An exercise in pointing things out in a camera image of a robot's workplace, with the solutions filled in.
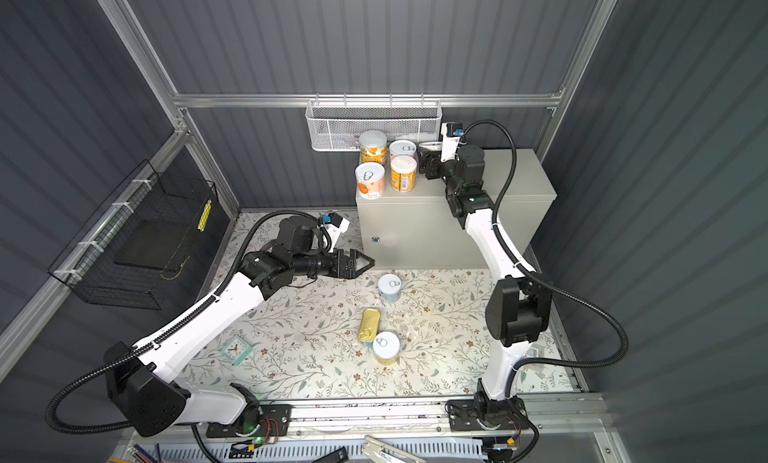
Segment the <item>brown can white lid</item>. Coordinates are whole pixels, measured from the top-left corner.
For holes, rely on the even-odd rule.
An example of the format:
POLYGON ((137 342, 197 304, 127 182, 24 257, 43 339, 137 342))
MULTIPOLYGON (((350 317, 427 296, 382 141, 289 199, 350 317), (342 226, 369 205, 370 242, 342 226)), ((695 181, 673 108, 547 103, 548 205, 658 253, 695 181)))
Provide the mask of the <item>brown can white lid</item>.
POLYGON ((390 162, 390 182, 397 192, 410 192, 414 189, 418 175, 417 161, 407 155, 394 157, 390 162))

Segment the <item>green orange peach can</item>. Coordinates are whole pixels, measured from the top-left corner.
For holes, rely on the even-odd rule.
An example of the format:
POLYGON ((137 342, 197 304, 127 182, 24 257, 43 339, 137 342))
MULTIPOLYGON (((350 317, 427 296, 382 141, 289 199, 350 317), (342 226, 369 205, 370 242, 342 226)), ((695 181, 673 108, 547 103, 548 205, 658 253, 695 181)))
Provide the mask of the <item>green orange peach can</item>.
POLYGON ((364 131, 359 135, 358 143, 362 163, 387 163, 388 142, 384 132, 375 129, 364 131))

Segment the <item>yellow oval sardine tin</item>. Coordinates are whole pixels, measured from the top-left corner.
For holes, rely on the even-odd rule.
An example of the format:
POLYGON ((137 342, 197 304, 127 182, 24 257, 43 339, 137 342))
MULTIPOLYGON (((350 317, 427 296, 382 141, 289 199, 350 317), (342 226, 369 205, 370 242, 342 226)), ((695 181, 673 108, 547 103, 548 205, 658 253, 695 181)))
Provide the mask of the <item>yellow oval sardine tin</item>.
POLYGON ((371 347, 378 334, 381 313, 375 308, 364 310, 358 329, 358 339, 366 346, 371 347))

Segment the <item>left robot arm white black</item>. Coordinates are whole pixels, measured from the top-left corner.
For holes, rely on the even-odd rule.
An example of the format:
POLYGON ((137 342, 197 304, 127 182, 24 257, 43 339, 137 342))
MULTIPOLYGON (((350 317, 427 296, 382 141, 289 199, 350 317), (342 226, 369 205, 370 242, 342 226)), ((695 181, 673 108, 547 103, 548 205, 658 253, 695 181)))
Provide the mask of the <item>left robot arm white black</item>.
POLYGON ((144 352, 106 374, 107 393, 130 427, 144 437, 173 425, 215 423, 240 436, 260 430, 258 399, 244 386, 194 386, 182 370, 208 343, 256 309, 295 277, 352 280, 375 265, 373 258, 336 242, 348 227, 337 213, 315 218, 280 211, 278 235, 261 249, 241 246, 225 279, 165 327, 135 343, 144 352))

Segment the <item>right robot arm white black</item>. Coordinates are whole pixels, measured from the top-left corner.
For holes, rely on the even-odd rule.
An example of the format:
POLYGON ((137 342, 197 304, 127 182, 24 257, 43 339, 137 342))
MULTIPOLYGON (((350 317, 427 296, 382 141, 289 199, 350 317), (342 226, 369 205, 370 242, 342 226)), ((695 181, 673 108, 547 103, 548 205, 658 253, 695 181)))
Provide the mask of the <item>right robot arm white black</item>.
POLYGON ((485 308, 486 327, 493 339, 490 359, 478 380, 471 403, 450 400, 445 410, 454 431, 525 428, 524 403, 514 393, 514 366, 522 361, 548 328, 552 294, 526 277, 532 272, 522 253, 495 215, 495 201, 483 189, 484 151, 474 145, 457 149, 442 160, 441 143, 419 147, 419 172, 445 184, 451 214, 472 238, 496 284, 485 308))

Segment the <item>pink pull-tab can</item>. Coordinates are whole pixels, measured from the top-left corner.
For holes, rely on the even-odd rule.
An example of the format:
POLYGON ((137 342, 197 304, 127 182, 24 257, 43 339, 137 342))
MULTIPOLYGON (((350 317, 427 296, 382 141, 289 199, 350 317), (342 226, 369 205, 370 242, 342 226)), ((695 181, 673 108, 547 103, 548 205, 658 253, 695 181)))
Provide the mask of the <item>pink pull-tab can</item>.
POLYGON ((422 142, 418 144, 418 149, 422 153, 438 152, 442 151, 443 143, 441 141, 422 142))

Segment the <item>orange white pull-tab can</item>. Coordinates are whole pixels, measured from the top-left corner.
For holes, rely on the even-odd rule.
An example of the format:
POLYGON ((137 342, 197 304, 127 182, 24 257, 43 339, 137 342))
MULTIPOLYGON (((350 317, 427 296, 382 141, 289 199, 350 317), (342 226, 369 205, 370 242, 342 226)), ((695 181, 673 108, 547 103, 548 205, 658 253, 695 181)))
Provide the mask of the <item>orange white pull-tab can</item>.
POLYGON ((357 192, 361 198, 380 198, 385 190, 385 168, 376 162, 364 162, 355 168, 357 192))

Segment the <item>yellow pull-tab can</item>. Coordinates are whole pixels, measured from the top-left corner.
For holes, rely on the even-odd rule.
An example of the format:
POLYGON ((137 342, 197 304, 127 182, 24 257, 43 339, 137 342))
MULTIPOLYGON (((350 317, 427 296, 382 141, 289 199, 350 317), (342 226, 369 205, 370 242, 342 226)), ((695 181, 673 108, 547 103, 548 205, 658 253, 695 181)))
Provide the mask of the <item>yellow pull-tab can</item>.
POLYGON ((391 365, 397 362, 401 343, 398 335, 391 331, 380 332, 372 343, 373 354, 377 362, 391 365))

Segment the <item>light blue pull-tab can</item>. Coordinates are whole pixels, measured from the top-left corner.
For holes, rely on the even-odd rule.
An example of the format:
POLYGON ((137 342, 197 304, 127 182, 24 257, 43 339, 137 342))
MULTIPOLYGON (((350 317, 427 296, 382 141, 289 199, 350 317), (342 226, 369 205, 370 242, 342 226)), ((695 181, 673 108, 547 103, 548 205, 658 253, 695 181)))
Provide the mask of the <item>light blue pull-tab can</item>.
POLYGON ((385 303, 396 302, 401 295, 403 282, 396 274, 388 273, 382 275, 378 280, 378 290, 380 298, 385 303))

